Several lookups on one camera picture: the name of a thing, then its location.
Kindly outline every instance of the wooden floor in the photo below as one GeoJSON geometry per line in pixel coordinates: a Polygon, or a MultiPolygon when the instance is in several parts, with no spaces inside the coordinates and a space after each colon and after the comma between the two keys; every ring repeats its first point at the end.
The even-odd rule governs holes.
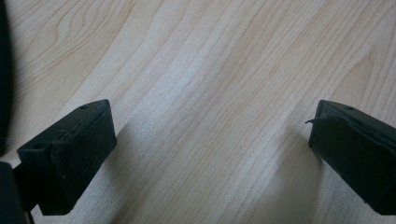
{"type": "Polygon", "coordinates": [[[36,223],[396,223],[307,145],[320,99],[396,126],[396,1],[8,0],[9,152],[107,98],[119,140],[36,223]]]}

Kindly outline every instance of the wood grain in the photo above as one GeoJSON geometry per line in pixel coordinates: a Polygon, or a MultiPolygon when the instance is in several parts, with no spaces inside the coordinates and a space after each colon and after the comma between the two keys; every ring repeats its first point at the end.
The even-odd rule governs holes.
{"type": "Polygon", "coordinates": [[[395,223],[307,146],[320,99],[396,126],[396,2],[8,0],[10,151],[103,98],[119,139],[37,223],[395,223]]]}

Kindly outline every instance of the black clamp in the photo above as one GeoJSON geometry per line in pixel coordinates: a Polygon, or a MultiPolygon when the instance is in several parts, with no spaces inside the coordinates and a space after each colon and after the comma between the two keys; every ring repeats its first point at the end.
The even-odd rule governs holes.
{"type": "Polygon", "coordinates": [[[377,213],[396,215],[396,129],[323,100],[308,122],[309,146],[377,213]]]}
{"type": "Polygon", "coordinates": [[[19,148],[14,170],[0,162],[0,221],[33,222],[37,204],[45,216],[69,213],[116,144],[108,100],[75,109],[19,148]]]}

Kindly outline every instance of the light wood surface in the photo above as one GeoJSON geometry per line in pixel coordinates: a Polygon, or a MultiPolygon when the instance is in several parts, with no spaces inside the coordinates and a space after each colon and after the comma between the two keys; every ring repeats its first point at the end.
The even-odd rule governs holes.
{"type": "Polygon", "coordinates": [[[307,145],[320,99],[396,126],[396,1],[8,0],[9,152],[107,98],[119,144],[36,223],[396,223],[307,145]]]}

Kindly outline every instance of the black plastic part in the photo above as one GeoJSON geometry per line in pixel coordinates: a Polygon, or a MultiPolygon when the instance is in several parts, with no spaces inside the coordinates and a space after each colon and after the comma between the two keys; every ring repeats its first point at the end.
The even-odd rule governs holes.
{"type": "Polygon", "coordinates": [[[396,129],[329,101],[308,122],[309,146],[377,213],[396,215],[396,129]]]}
{"type": "Polygon", "coordinates": [[[11,118],[13,73],[6,4],[0,0],[0,156],[4,154],[9,141],[7,129],[11,118]]]}
{"type": "Polygon", "coordinates": [[[30,223],[29,215],[21,205],[12,168],[8,163],[1,161],[0,183],[0,223],[30,223]]]}
{"type": "MultiPolygon", "coordinates": [[[[43,215],[65,215],[116,144],[109,101],[83,105],[18,149],[16,174],[34,180],[19,189],[36,195],[43,215]]],[[[26,209],[32,200],[22,198],[26,209]]]]}

